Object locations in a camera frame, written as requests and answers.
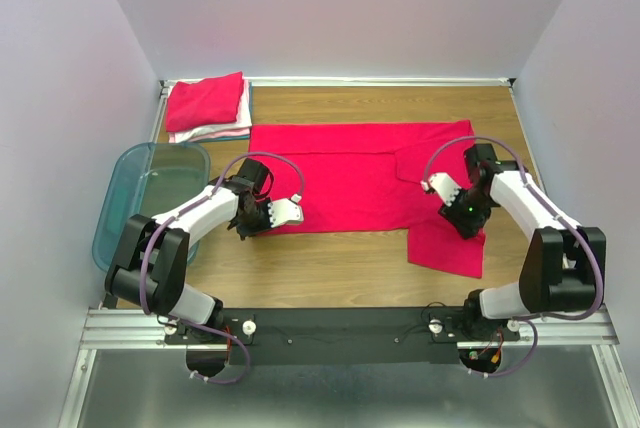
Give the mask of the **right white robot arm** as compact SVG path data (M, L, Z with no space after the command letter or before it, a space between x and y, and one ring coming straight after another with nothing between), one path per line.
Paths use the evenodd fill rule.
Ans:
M460 327L480 340L510 321L550 317L582 321L604 300L606 236L569 217L538 187L519 158L501 160L489 142L464 152L470 185L451 175L427 176L422 187L441 201L439 214L464 240L484 228L495 208L505 210L529 242L516 282L469 293Z

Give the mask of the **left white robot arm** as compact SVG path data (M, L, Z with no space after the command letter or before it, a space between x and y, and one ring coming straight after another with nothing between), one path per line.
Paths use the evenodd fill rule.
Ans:
M246 159L235 175L214 179L168 213L131 216L106 274L106 292L152 314L187 320L197 341L214 341L223 328L223 302L187 284L189 252L220 225L242 240L269 231L273 181L266 165Z

